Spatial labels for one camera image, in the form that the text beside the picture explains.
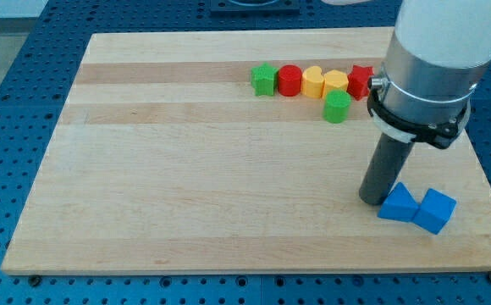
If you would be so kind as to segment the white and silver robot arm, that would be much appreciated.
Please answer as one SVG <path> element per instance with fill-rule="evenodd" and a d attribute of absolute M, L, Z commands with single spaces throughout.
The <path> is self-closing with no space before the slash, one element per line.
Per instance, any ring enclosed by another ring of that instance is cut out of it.
<path fill-rule="evenodd" d="M 447 148 L 470 117 L 491 62 L 491 0 L 405 0 L 370 80 L 374 124 L 404 144 Z"/>

